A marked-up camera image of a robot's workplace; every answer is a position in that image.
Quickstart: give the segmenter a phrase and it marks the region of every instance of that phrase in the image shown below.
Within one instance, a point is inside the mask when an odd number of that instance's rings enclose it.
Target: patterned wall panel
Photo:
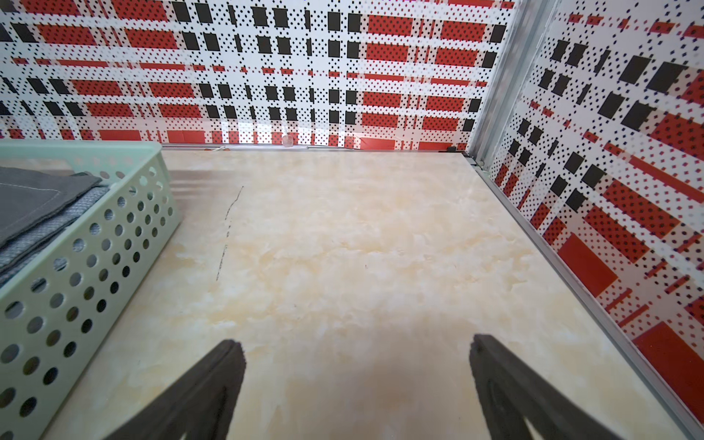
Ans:
[[[517,6],[3,1],[1,135],[463,150]]]
[[[491,166],[704,421],[704,8],[564,0]]]

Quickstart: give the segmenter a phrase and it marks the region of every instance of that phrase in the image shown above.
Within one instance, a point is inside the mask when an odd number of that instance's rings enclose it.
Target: beige marble surface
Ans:
[[[100,439],[226,338],[230,439],[487,439],[478,332],[624,438],[682,438],[462,156],[164,156],[184,222],[47,440]]]

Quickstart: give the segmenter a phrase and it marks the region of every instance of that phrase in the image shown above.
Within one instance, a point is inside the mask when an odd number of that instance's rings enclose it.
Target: green plastic basket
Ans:
[[[2,165],[51,160],[110,191],[0,289],[2,439],[42,435],[181,221],[155,142],[0,142]]]

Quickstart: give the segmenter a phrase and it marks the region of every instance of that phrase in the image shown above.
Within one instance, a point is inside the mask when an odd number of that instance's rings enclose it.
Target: gray cloth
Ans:
[[[42,249],[47,247],[56,235],[76,221],[108,191],[110,191],[108,187],[90,189],[71,206],[64,208],[55,216],[23,232],[3,246],[0,249],[0,287],[25,267]]]
[[[100,183],[100,177],[52,176],[0,167],[0,246]]]

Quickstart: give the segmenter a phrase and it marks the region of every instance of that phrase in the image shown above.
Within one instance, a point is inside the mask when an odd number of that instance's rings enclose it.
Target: gray towel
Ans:
[[[0,246],[100,183],[100,177],[52,176],[0,167]]]

